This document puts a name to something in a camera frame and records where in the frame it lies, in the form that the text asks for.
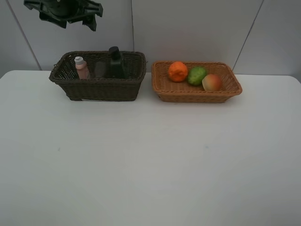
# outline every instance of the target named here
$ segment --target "white wall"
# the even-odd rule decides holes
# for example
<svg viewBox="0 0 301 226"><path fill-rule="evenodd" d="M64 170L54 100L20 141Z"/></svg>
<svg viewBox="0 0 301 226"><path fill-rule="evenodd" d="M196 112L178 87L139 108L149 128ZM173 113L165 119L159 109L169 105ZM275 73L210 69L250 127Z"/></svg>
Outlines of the white wall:
<svg viewBox="0 0 301 226"><path fill-rule="evenodd" d="M265 0L234 72L293 75L301 81L300 9L300 0Z"/></svg>
<svg viewBox="0 0 301 226"><path fill-rule="evenodd" d="M0 30L0 78L12 70L38 70L38 65L4 0L0 0Z"/></svg>
<svg viewBox="0 0 301 226"><path fill-rule="evenodd" d="M234 66L262 0L133 0L135 50Z"/></svg>
<svg viewBox="0 0 301 226"><path fill-rule="evenodd" d="M81 22L63 29L41 21L39 12L26 8L22 0L9 0L43 70L51 70L69 51L107 50L111 46L133 51L131 1L96 1L103 6L103 17L96 17L97 30L93 32Z"/></svg>

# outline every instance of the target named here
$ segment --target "green fruit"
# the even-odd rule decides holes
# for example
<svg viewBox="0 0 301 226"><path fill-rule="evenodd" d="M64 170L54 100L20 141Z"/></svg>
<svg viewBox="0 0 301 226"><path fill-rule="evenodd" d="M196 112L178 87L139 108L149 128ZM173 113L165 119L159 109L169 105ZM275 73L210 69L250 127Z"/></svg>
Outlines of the green fruit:
<svg viewBox="0 0 301 226"><path fill-rule="evenodd" d="M202 84L202 80L206 77L207 72L204 67L194 67L190 70L187 78L187 82L193 86L199 86Z"/></svg>

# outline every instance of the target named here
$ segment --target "dark green bottle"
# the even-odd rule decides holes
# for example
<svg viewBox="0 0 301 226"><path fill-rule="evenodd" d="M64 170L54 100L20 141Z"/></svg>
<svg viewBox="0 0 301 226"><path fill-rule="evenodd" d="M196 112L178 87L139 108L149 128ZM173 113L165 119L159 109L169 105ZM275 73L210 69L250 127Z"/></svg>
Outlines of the dark green bottle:
<svg viewBox="0 0 301 226"><path fill-rule="evenodd" d="M111 75L117 79L128 79L124 62L123 62L123 55L119 51L117 46L113 46L109 49L109 54L111 56Z"/></svg>

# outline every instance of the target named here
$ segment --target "white bottle cap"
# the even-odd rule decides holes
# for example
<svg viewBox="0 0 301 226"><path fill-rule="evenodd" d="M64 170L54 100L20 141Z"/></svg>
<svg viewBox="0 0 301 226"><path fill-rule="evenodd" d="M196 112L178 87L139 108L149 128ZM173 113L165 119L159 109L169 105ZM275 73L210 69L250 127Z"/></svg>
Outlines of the white bottle cap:
<svg viewBox="0 0 301 226"><path fill-rule="evenodd" d="M85 62L84 58L82 58L81 56L75 57L74 61L76 65L82 65Z"/></svg>

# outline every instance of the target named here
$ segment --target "pink bottle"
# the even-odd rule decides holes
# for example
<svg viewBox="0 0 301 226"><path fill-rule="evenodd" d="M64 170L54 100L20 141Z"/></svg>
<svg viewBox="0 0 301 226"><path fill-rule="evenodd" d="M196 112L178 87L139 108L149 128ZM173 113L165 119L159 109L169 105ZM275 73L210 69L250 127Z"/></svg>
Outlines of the pink bottle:
<svg viewBox="0 0 301 226"><path fill-rule="evenodd" d="M74 59L79 79L90 79L90 72L87 67L86 61L81 56L77 56Z"/></svg>

